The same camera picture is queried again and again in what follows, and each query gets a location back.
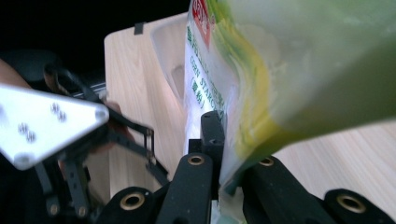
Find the dark floor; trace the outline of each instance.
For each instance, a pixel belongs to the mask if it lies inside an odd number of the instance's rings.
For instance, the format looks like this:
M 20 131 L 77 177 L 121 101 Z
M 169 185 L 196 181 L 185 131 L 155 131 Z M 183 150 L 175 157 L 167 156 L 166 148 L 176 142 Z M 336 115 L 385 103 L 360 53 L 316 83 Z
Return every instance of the dark floor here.
M 48 49 L 70 70 L 103 71 L 106 35 L 188 10 L 190 0 L 0 0 L 0 50 Z

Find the plastic bag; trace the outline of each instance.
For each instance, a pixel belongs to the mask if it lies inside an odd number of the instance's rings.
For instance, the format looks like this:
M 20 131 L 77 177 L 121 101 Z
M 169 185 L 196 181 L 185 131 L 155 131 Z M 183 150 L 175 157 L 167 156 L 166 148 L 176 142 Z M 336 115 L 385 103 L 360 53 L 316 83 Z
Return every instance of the plastic bag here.
M 187 137 L 221 111 L 221 190 L 307 138 L 396 115 L 395 1 L 192 0 Z

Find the wooden table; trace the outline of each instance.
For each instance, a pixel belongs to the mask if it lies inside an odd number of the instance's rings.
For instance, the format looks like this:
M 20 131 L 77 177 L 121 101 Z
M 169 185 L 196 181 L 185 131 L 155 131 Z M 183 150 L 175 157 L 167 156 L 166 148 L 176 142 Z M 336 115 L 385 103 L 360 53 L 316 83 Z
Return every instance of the wooden table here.
M 105 40 L 109 99 L 120 104 L 125 116 L 154 128 L 158 158 L 171 177 L 182 156 L 186 114 L 163 76 L 150 32 L 183 17 L 146 23 L 142 35 L 130 28 Z M 395 121 L 298 143 L 275 156 L 319 198 L 329 189 L 352 189 L 396 220 Z M 111 195 L 129 186 L 158 188 L 144 161 L 132 153 L 118 148 L 110 152 L 109 162 Z

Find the white metal plate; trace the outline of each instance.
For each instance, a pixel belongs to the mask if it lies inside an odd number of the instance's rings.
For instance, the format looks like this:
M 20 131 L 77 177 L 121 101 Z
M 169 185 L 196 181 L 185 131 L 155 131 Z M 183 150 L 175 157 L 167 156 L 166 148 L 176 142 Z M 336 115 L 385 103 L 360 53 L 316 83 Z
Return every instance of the white metal plate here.
M 20 170 L 33 167 L 107 121 L 104 105 L 0 84 L 0 152 Z

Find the red logo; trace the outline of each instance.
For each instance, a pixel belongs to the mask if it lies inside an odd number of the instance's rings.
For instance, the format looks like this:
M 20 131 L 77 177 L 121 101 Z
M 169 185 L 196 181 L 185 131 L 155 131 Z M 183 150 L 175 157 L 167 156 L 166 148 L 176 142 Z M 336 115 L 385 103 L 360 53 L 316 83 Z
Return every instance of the red logo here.
M 205 41 L 206 47 L 209 48 L 210 24 L 209 18 L 207 17 L 207 7 L 205 0 L 193 0 L 192 16 L 194 17 L 195 24 L 197 25 L 199 32 Z

